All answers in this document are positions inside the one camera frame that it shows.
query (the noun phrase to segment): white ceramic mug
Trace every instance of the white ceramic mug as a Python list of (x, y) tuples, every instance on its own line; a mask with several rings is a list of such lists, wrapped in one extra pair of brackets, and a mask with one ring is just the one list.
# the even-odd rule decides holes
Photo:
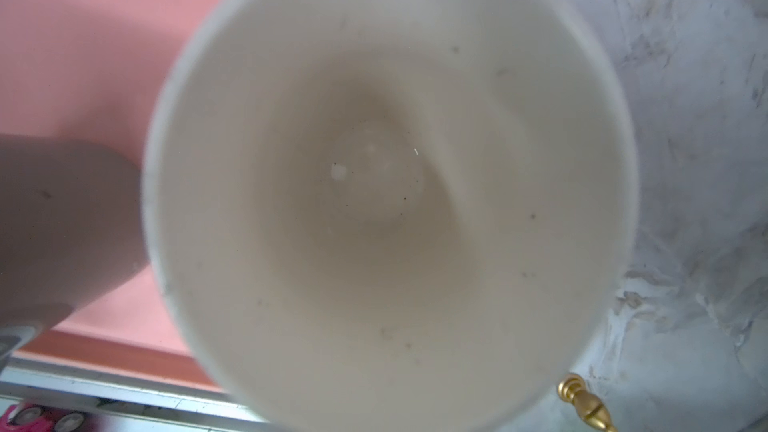
[(225, 0), (146, 157), (182, 334), (297, 430), (514, 416), (593, 331), (637, 215), (619, 82), (559, 0)]

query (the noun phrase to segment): stain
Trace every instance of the stain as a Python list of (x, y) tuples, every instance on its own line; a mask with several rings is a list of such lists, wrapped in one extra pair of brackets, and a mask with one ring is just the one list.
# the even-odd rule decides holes
[(763, 97), (766, 94), (766, 90), (768, 90), (768, 70), (763, 72), (763, 88), (760, 89), (760, 92), (757, 94), (756, 102), (755, 102), (755, 109), (759, 109), (760, 106), (763, 104)]
[(382, 327), (379, 329), (379, 335), (381, 335), (382, 339), (385, 341), (391, 341), (395, 336), (392, 334), (392, 329), (388, 327)]
[[(628, 300), (627, 300), (628, 293), (629, 292), (625, 292), (623, 297), (616, 297), (616, 301), (614, 302), (614, 305), (611, 308), (615, 316), (618, 317), (619, 315), (621, 315), (622, 311), (624, 310), (624, 305), (628, 305)], [(634, 305), (634, 307), (630, 307), (636, 310), (643, 303), (642, 297), (640, 297), (640, 295), (637, 294), (637, 292), (632, 292), (632, 293), (634, 293), (635, 295), (638, 295), (637, 297), (633, 297), (632, 304)]]
[(656, 330), (658, 330), (658, 331), (670, 330), (670, 318), (669, 317), (658, 317), (654, 321), (654, 325), (656, 326)]
[(645, 311), (645, 312), (637, 312), (634, 316), (632, 316), (633, 319), (638, 321), (646, 321), (646, 322), (657, 322), (657, 312), (656, 311)]
[(737, 349), (749, 340), (755, 318), (768, 310), (766, 223), (768, 217), (699, 256), (690, 276), (696, 300)]
[(685, 148), (678, 141), (672, 138), (667, 139), (667, 150), (669, 151), (669, 155), (674, 163), (679, 167), (685, 165), (686, 163), (696, 161), (697, 158), (693, 151)]
[(652, 271), (641, 271), (636, 269), (630, 269), (627, 271), (627, 273), (624, 274), (624, 278), (627, 279), (639, 279), (641, 281), (647, 282), (649, 285), (654, 285), (656, 287), (673, 287), (676, 285), (671, 279), (667, 277), (663, 277), (659, 275), (658, 273), (653, 273)]
[(621, 64), (643, 64), (653, 62), (657, 58), (666, 57), (664, 68), (667, 68), (672, 59), (673, 52), (670, 52), (664, 42), (650, 42), (645, 34), (641, 34), (634, 42), (630, 44), (630, 52), (621, 59)]
[(674, 0), (667, 0), (664, 4), (664, 14), (662, 15), (667, 20), (674, 19)]
[(624, 300), (629, 308), (638, 309), (643, 304), (643, 298), (638, 292), (625, 292)]
[(750, 74), (752, 73), (752, 67), (754, 67), (754, 64), (755, 64), (755, 58), (757, 58), (757, 53), (752, 54), (752, 59), (750, 60), (750, 66), (746, 68), (746, 78), (744, 79), (744, 85), (750, 83)]
[(658, 0), (643, 0), (643, 4), (640, 6), (643, 18), (648, 18), (656, 11)]
[(102, 408), (105, 405), (116, 404), (118, 401), (114, 399), (97, 398), (96, 408)]

